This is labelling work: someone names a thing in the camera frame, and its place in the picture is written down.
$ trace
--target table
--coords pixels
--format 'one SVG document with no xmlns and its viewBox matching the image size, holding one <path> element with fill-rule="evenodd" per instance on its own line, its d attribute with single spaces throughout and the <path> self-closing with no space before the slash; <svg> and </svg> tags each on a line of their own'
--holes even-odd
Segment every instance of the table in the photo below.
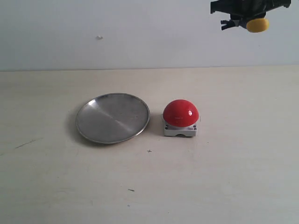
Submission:
<svg viewBox="0 0 299 224">
<path fill-rule="evenodd" d="M 0 223 L 299 221 L 299 66 L 1 72 L 0 92 Z M 110 92 L 143 99 L 149 126 L 89 143 L 76 113 Z M 178 98 L 197 137 L 163 136 Z"/>
</svg>

